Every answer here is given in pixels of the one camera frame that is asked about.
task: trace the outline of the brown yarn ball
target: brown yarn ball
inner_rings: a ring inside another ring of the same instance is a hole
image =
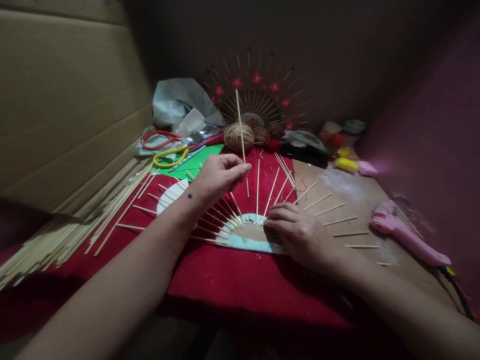
[[[227,127],[223,134],[223,140],[225,141],[225,145],[233,151],[242,152],[242,137],[240,131],[243,133],[243,146],[245,152],[247,152],[254,147],[255,137],[254,132],[246,123],[242,122],[241,128],[238,122]]]
[[[267,141],[270,138],[269,131],[264,127],[256,127],[253,129],[253,135],[255,136],[254,145],[263,148],[267,145]]]
[[[266,127],[272,139],[280,139],[284,136],[284,126],[279,122],[271,122]]]

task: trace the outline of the hand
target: hand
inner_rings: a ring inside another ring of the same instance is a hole
[[[203,164],[190,189],[210,208],[226,192],[233,191],[244,182],[252,165],[244,164],[235,154],[210,155]]]
[[[352,255],[313,215],[292,203],[272,206],[264,224],[278,231],[292,259],[320,275],[335,279]]]

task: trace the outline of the ball of yarn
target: ball of yarn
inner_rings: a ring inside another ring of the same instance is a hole
[[[253,135],[255,136],[255,142],[254,145],[263,148],[266,144],[267,141],[270,138],[270,133],[266,128],[263,127],[256,127],[253,129]]]
[[[248,151],[254,147],[255,136],[250,126],[242,122],[240,127],[240,124],[236,122],[228,126],[223,135],[225,145],[234,152],[242,151],[242,137],[240,135],[240,131],[243,134],[243,146],[245,151]]]
[[[279,122],[271,122],[266,127],[272,139],[280,139],[284,135],[284,126]]]
[[[275,152],[280,150],[280,142],[277,139],[272,139],[266,144],[267,150]]]

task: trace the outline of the forearm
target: forearm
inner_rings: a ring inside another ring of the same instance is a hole
[[[19,358],[111,357],[163,298],[204,210],[184,193],[79,290]]]
[[[356,256],[338,280],[362,298],[414,355],[480,359],[480,327],[372,261]]]

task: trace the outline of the cardboard box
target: cardboard box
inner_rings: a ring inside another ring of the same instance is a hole
[[[81,218],[135,172],[153,96],[121,5],[84,3],[0,0],[0,196]]]

